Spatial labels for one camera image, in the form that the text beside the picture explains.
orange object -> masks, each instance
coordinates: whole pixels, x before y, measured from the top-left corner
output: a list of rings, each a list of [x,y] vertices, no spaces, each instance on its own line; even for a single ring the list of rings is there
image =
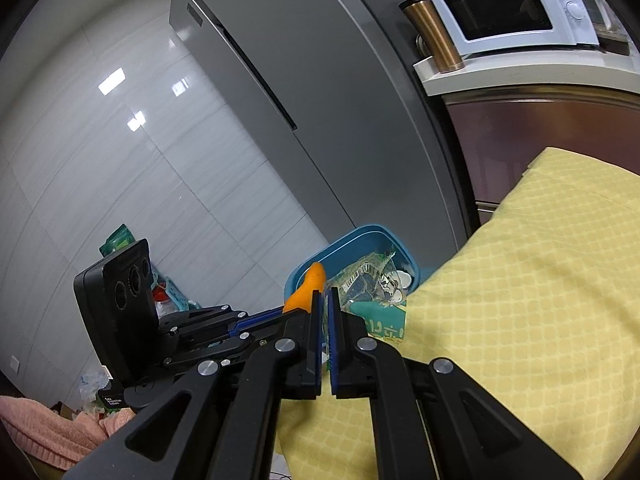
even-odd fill
[[[300,285],[300,288],[294,292],[289,299],[284,302],[284,308],[282,313],[301,308],[311,313],[311,300],[313,298],[314,290],[322,292],[324,290],[324,282],[326,281],[326,274],[324,273],[324,267],[319,262],[314,262],[309,267],[309,270],[305,274],[305,280]]]

wall outlet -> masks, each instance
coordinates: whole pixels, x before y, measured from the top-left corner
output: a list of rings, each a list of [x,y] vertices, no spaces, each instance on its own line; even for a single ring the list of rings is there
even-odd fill
[[[11,370],[13,370],[15,374],[18,373],[18,368],[20,368],[20,361],[18,361],[15,355],[11,356],[11,364],[9,364],[9,366],[11,367]]]

wall tile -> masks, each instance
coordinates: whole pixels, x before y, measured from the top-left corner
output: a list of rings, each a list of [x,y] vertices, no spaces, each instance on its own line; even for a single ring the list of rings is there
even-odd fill
[[[0,290],[9,259],[31,211],[14,172],[7,168],[0,177]]]
[[[167,12],[100,54],[98,60],[105,77],[119,68],[123,70],[126,79],[110,93],[121,98],[151,83],[188,54],[169,25]]]
[[[228,303],[234,310],[256,314],[282,306],[282,300],[282,287],[259,265],[254,265],[220,300],[220,304]]]
[[[31,340],[19,326],[11,326],[6,322],[0,324],[0,370],[20,391],[30,351]],[[20,361],[17,374],[9,366],[12,355]]]
[[[305,215],[268,162],[211,212],[256,261]]]
[[[277,284],[284,287],[293,270],[327,245],[322,233],[305,215],[258,263]]]
[[[228,105],[191,129],[164,156],[209,210],[266,160]]]
[[[58,370],[72,378],[81,372],[94,351],[74,294],[73,282],[78,273],[79,270],[69,266],[62,276],[44,312],[31,351],[33,357],[33,351],[39,350]],[[33,365],[32,357],[27,368]]]
[[[170,4],[171,0],[129,0],[85,25],[84,33],[91,48],[100,56],[129,34],[169,12]]]
[[[202,306],[218,304],[253,266],[210,214],[158,263],[185,296]]]
[[[118,197],[160,157],[142,128],[132,132],[127,126],[131,117],[124,106],[116,108],[66,161],[34,210],[69,260]]]
[[[74,380],[53,364],[49,356],[35,346],[31,349],[21,387],[25,397],[51,407],[66,399],[73,383]]]
[[[76,380],[69,388],[68,394],[66,396],[65,404],[72,410],[79,410],[80,408],[82,408],[82,400],[80,398],[80,386],[82,385],[80,380],[81,377],[85,374],[98,372],[100,368],[100,359],[98,359],[98,356],[94,351],[92,351],[88,359],[82,366],[80,373],[76,376]]]
[[[15,177],[32,207],[78,146],[124,108],[114,96],[102,95],[101,81],[97,66],[86,70],[60,94],[12,158]]]
[[[31,215],[2,282],[2,324],[21,327],[24,335],[33,340],[42,314],[68,266],[68,260],[36,216]]]
[[[41,227],[35,215],[27,222],[9,262],[0,292],[0,364],[8,377],[9,358],[20,360],[14,384],[22,385],[31,342],[44,310],[69,262]]]
[[[182,93],[176,95],[174,85]],[[124,101],[133,113],[142,111],[144,128],[161,152],[225,104],[193,56],[172,64],[144,88],[128,93]]]
[[[205,207],[161,156],[119,197],[82,244],[73,264],[86,269],[98,261],[98,248],[122,224],[136,239],[149,240],[151,261],[159,262],[206,215]]]
[[[0,139],[9,160],[60,93],[94,66],[94,53],[79,31],[36,70],[0,123]]]

gray refrigerator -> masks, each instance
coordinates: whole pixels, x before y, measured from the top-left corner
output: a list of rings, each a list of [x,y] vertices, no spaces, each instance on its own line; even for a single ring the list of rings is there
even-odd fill
[[[423,269],[478,226],[403,0],[172,0],[170,23],[329,241],[383,224]]]

microwave oven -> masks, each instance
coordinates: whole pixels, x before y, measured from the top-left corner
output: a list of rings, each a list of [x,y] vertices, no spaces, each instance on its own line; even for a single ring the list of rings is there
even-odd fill
[[[461,55],[540,45],[598,45],[582,0],[432,0]]]

